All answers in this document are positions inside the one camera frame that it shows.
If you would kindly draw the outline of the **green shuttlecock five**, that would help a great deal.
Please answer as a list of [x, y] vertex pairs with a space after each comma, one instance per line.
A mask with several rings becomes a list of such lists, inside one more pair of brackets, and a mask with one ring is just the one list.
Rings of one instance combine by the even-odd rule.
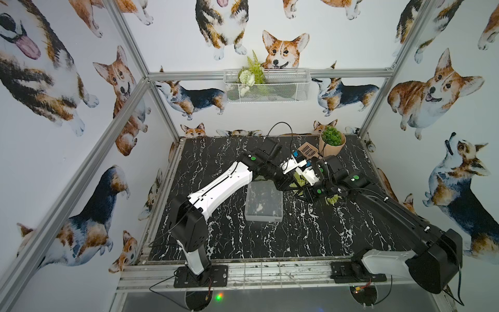
[[337, 202], [342, 201], [343, 197], [339, 195], [334, 195], [332, 197], [326, 197], [325, 201], [327, 205], [335, 205]]

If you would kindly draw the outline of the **green shuttlecock three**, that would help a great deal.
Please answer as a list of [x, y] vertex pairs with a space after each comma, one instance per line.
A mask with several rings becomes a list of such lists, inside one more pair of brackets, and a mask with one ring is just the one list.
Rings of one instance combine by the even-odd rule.
[[300, 187], [303, 187], [304, 185], [307, 184], [307, 180], [299, 173], [295, 172], [293, 177], [296, 181], [296, 184], [299, 185]]

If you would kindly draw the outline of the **clear plastic storage box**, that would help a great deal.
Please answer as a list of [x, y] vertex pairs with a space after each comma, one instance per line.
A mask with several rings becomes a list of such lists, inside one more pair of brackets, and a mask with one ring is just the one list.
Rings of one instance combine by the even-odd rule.
[[281, 222], [283, 192], [271, 180], [258, 176], [247, 188], [244, 216], [250, 222]]

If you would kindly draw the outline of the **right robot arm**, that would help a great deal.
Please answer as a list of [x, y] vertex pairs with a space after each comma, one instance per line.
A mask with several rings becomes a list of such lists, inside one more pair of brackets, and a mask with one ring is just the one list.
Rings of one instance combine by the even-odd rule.
[[297, 172], [306, 180], [304, 196], [315, 202], [335, 195], [382, 218], [408, 246], [406, 252], [374, 248], [357, 254], [370, 274], [411, 278], [429, 293], [439, 294], [463, 266], [463, 239], [456, 231], [443, 231], [383, 194], [362, 172], [349, 173], [335, 156], [313, 157]]

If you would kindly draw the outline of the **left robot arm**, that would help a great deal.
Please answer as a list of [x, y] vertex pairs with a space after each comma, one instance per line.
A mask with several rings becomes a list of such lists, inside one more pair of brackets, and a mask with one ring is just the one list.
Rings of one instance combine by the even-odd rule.
[[211, 267], [206, 254], [207, 221], [216, 209], [233, 193], [261, 176], [274, 183], [278, 191], [289, 191], [291, 172], [298, 167], [294, 151], [281, 165], [262, 150], [243, 153], [237, 161], [214, 181], [188, 196], [176, 196], [170, 206], [168, 232], [182, 249], [186, 266], [196, 278], [205, 276]]

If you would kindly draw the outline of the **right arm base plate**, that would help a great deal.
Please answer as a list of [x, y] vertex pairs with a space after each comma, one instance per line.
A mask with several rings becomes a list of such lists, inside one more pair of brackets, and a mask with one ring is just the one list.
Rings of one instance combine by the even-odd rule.
[[358, 262], [333, 261], [330, 263], [331, 276], [335, 283], [369, 283], [386, 282], [384, 274], [369, 273], [364, 266]]

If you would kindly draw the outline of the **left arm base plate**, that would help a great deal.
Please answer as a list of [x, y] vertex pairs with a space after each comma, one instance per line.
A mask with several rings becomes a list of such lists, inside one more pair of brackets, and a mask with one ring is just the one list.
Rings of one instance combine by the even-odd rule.
[[228, 278], [227, 265], [211, 265], [200, 275], [195, 275], [187, 266], [180, 267], [175, 272], [174, 287], [198, 288], [198, 287], [225, 287]]

